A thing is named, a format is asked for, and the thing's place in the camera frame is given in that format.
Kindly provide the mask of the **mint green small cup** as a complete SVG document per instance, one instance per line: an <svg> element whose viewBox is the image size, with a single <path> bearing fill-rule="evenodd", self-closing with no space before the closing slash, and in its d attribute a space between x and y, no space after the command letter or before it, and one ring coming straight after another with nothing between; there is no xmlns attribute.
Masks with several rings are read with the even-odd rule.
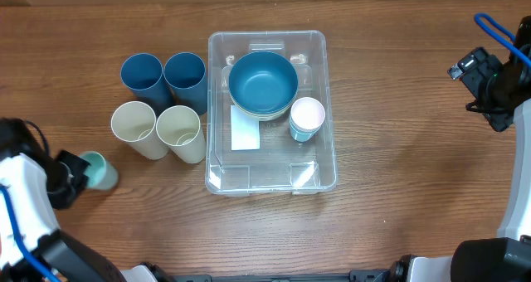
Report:
<svg viewBox="0 0 531 282"><path fill-rule="evenodd" d="M79 157L90 164L84 171L88 177L87 188L109 191L119 181L117 170L102 154L88 151L81 153Z"/></svg>

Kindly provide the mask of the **pink small cup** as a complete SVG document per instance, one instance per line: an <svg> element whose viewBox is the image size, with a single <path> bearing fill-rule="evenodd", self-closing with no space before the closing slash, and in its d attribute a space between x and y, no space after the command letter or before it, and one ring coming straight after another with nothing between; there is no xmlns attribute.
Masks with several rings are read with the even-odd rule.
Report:
<svg viewBox="0 0 531 282"><path fill-rule="evenodd" d="M302 97L296 100L290 110L290 120L294 126L304 132L318 130L325 120L323 105L315 98Z"/></svg>

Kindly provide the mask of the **cream bowl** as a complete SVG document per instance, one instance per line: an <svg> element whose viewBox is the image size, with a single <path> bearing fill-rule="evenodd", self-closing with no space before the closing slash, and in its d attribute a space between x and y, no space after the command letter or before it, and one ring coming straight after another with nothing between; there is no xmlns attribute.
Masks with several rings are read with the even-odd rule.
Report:
<svg viewBox="0 0 531 282"><path fill-rule="evenodd" d="M253 118L258 119L259 121L271 121L273 119L278 119L280 116L282 116L295 102L295 98L292 99L291 102L289 102L284 108L280 109L279 111L268 113L268 114L257 114L254 112L250 112L250 110L246 110L243 107L241 107L233 97L231 97L232 103L239 108L243 113L250 115Z"/></svg>
<svg viewBox="0 0 531 282"><path fill-rule="evenodd" d="M240 108L240 111L243 112L244 114L254 118L254 119L258 119L259 121L271 121L271 120L274 120L274 119L278 119L279 117L281 117L283 114L285 114L285 112L287 111L288 109L283 109L283 110L280 110L280 111L277 111L275 113L272 113L272 114L255 114L255 113L252 113L250 111L247 111L243 108Z"/></svg>

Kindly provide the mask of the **dark blue bowl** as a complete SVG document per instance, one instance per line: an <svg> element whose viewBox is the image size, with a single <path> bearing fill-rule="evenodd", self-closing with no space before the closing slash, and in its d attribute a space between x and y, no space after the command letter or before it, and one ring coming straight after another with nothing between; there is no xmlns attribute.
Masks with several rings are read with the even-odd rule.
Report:
<svg viewBox="0 0 531 282"><path fill-rule="evenodd" d="M231 97L244 109L268 114L296 97L299 79L295 67L280 54L255 51L244 55L228 77Z"/></svg>

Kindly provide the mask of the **light blue small cup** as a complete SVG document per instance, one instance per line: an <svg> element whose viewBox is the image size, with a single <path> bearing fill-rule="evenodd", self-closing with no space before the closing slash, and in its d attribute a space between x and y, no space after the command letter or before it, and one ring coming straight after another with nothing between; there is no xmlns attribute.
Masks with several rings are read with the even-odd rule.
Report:
<svg viewBox="0 0 531 282"><path fill-rule="evenodd" d="M319 130L320 130L320 127L318 127L317 129L311 129L311 130L301 129L298 126L296 126L295 123L290 122L291 137L299 143L304 143L304 142L309 141L312 137L314 137L317 134Z"/></svg>

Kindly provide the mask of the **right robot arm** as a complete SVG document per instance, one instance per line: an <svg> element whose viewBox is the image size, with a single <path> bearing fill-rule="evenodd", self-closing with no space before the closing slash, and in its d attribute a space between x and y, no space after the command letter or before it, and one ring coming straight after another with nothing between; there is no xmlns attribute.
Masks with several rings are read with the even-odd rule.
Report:
<svg viewBox="0 0 531 282"><path fill-rule="evenodd" d="M476 25L508 52L506 61L476 47L447 71L472 96L467 111L491 129L514 131L514 164L499 224L490 236L462 241L447 256L404 255L369 275L351 271L352 281L528 281L530 279L530 18L511 32L486 12Z"/></svg>

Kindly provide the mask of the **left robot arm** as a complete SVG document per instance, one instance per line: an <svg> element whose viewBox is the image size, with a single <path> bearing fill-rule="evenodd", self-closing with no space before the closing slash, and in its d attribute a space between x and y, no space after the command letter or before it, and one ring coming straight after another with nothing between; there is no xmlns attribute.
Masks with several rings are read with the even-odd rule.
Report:
<svg viewBox="0 0 531 282"><path fill-rule="evenodd" d="M103 255L64 232L55 212L85 189L108 191L116 169L97 152L49 154L32 122L1 120L1 279L3 281L170 281L144 262L119 270Z"/></svg>

